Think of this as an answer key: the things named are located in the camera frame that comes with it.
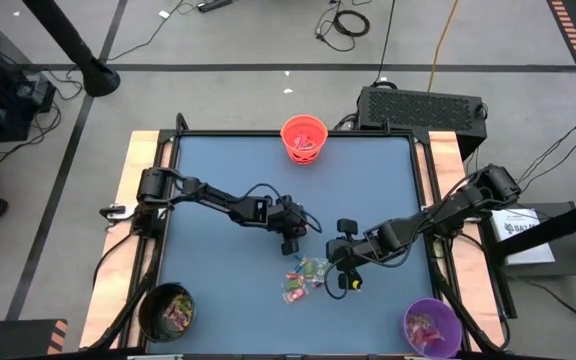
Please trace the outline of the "black aluminium table frame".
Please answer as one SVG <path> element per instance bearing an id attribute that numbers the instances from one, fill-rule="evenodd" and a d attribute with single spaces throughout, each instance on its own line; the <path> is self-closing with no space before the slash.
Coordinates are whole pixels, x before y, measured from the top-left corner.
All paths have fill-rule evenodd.
<path id="1" fill-rule="evenodd" d="M 134 131 L 130 137 L 123 172 L 116 200 L 129 202 L 135 199 L 138 182 L 143 169 L 152 164 L 173 166 L 178 163 L 179 151 L 177 136 L 208 136 L 218 138 L 257 138 L 269 137 L 278 140 L 277 130 L 143 130 Z M 448 188 L 451 176 L 463 175 L 463 160 L 466 154 L 461 150 L 458 137 L 450 131 L 430 131 L 428 141 L 423 143 L 412 138 L 407 130 L 395 131 L 398 137 L 405 137 L 413 146 L 413 170 L 420 178 L 416 181 L 421 199 L 428 201 L 431 196 Z M 108 229 L 104 243 L 104 266 L 92 290 L 92 298 L 79 343 L 81 350 L 90 348 L 102 337 L 111 325 L 113 314 L 133 294 L 137 282 L 143 278 L 154 240 L 142 238 L 132 232 L 132 221 L 124 219 Z"/>

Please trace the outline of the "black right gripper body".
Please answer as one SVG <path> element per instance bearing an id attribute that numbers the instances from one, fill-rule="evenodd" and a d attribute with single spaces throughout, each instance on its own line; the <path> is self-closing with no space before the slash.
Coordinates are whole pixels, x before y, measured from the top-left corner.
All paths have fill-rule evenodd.
<path id="1" fill-rule="evenodd" d="M 326 258 L 339 272 L 338 287 L 346 291 L 359 291 L 363 279 L 357 268 L 367 263 L 364 255 L 358 253 L 364 241 L 355 240 L 351 233 L 329 240 L 326 243 Z"/>

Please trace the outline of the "black side table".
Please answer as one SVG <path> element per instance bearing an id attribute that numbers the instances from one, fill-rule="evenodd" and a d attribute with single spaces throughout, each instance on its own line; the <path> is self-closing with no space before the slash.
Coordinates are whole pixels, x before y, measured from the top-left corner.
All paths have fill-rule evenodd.
<path id="1" fill-rule="evenodd" d="M 516 204 L 484 216 L 479 233 L 489 262 L 493 290 L 506 316 L 517 316 L 509 288 L 512 278 L 576 276 L 576 232 L 501 261 L 490 256 L 490 248 L 574 208 L 576 205 L 572 202 Z"/>

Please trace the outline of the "purple plastic bucket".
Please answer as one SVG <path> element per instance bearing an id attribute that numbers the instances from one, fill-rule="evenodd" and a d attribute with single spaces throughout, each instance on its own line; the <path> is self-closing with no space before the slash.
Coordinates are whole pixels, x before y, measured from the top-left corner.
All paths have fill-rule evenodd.
<path id="1" fill-rule="evenodd" d="M 438 328 L 444 340 L 420 348 L 415 335 L 408 335 L 406 317 L 409 314 L 424 314 L 432 321 L 431 328 Z M 462 325 L 452 308 L 434 298 L 420 298 L 414 301 L 406 310 L 402 320 L 404 339 L 419 354 L 434 360 L 449 359 L 457 354 L 462 343 Z"/>

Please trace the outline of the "black pole stand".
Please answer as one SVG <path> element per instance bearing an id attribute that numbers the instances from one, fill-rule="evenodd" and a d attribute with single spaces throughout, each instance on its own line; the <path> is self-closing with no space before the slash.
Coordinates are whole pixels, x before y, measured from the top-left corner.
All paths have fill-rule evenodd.
<path id="1" fill-rule="evenodd" d="M 91 97 L 102 97 L 120 85 L 119 75 L 95 57 L 77 29 L 55 0 L 22 0 L 83 76 L 83 87 Z"/>

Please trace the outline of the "clear wrapper red-green print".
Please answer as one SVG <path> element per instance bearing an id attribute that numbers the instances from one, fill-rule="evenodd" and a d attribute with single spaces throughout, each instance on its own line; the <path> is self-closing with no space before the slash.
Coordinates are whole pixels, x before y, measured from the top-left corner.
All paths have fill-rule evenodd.
<path id="1" fill-rule="evenodd" d="M 321 283 L 328 267 L 329 262 L 326 258 L 304 258 L 302 260 L 303 277 L 310 282 Z"/>

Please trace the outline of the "black perforated computer case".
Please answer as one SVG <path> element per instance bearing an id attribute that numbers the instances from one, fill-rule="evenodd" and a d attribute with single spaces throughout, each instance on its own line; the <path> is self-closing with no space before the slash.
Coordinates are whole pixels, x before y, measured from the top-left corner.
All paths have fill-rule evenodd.
<path id="1" fill-rule="evenodd" d="M 364 87 L 357 102 L 361 130 L 408 130 L 423 143 L 434 131 L 452 131 L 462 159 L 487 138 L 488 108 L 473 96 Z"/>

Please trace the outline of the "red white candy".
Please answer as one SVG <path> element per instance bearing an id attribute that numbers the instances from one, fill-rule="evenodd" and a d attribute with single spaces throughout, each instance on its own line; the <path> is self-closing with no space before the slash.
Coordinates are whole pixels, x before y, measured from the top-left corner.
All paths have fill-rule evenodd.
<path id="1" fill-rule="evenodd" d="M 177 307 L 164 311 L 162 315 L 163 327 L 169 332 L 182 332 L 185 329 L 185 314 Z"/>

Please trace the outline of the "black skull print bucket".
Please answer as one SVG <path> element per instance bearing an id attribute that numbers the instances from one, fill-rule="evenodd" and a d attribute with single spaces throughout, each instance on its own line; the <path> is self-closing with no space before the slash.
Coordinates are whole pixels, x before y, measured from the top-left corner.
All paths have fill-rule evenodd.
<path id="1" fill-rule="evenodd" d="M 192 300 L 193 313 L 186 318 L 182 332 L 169 332 L 163 327 L 162 315 L 173 307 L 173 300 L 178 295 L 186 295 Z M 138 323 L 141 333 L 153 343 L 167 343 L 180 338 L 193 324 L 195 302 L 191 293 L 180 283 L 165 283 L 150 291 L 143 299 L 138 310 Z"/>

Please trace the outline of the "blue-grey table mat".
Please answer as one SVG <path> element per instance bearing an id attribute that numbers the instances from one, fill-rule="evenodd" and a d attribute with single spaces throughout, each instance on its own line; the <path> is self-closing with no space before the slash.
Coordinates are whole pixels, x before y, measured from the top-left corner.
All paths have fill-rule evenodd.
<path id="1" fill-rule="evenodd" d="M 188 136 L 179 171 L 233 195 L 288 194 L 321 223 L 299 242 L 321 258 L 341 218 L 367 229 L 419 209 L 410 144 L 401 137 L 329 139 L 312 164 L 293 163 L 277 137 Z M 403 314 L 432 295 L 425 246 L 417 241 L 402 265 L 360 268 L 363 287 L 336 284 L 284 300 L 297 262 L 281 252 L 278 234 L 244 228 L 196 203 L 171 214 L 159 279 L 188 289 L 197 314 L 188 331 L 152 353 L 389 354 L 406 353 Z"/>

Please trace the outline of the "black power strip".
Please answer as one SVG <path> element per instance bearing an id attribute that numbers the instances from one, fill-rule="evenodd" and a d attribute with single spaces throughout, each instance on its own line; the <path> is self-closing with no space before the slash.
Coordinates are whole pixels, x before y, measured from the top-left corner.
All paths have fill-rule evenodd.
<path id="1" fill-rule="evenodd" d="M 207 13 L 230 5 L 232 2 L 233 0 L 204 0 L 203 2 L 197 4 L 196 7 L 201 13 Z"/>

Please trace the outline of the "green taffy yellow ends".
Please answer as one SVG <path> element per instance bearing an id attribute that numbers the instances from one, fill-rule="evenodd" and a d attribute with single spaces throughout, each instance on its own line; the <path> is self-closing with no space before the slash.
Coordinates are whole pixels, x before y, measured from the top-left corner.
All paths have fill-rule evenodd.
<path id="1" fill-rule="evenodd" d="M 178 295 L 173 300 L 173 311 L 177 316 L 190 318 L 193 313 L 192 300 L 186 295 Z"/>

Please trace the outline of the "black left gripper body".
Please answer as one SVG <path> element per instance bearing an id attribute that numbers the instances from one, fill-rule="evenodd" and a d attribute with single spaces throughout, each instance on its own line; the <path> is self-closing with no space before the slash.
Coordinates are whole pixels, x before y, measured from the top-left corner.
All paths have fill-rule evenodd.
<path id="1" fill-rule="evenodd" d="M 304 237 L 311 227 L 318 227 L 307 221 L 309 214 L 304 207 L 293 201 L 290 195 L 282 195 L 268 208 L 267 230 L 278 233 L 283 238 L 281 252 L 283 255 L 292 255 L 299 251 L 298 240 Z"/>

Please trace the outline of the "black diagonal beam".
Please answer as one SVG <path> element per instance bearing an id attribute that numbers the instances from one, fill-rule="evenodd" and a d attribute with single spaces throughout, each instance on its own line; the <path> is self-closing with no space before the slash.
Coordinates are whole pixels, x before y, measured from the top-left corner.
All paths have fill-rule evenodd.
<path id="1" fill-rule="evenodd" d="M 529 228 L 490 248 L 494 260 L 503 260 L 528 249 L 576 232 L 576 208 Z"/>

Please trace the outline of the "red gummy clear wrapper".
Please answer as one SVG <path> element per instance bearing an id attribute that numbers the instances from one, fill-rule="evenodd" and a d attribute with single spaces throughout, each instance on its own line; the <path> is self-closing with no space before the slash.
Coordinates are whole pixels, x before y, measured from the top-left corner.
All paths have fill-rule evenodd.
<path id="1" fill-rule="evenodd" d="M 308 291 L 304 288 L 297 288 L 289 290 L 282 294 L 282 298 L 286 304 L 293 304 L 308 295 Z"/>

